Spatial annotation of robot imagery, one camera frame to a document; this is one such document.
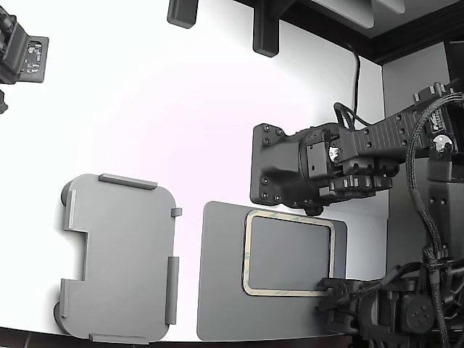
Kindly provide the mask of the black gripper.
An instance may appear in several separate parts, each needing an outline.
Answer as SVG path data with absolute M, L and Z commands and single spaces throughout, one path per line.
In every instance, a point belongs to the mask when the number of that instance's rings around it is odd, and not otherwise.
M 317 313 L 324 316 L 326 329 L 333 333 L 359 333 L 358 299 L 350 294 L 362 288 L 362 281 L 343 278 L 322 278 L 318 288 L 325 295 L 316 306 Z

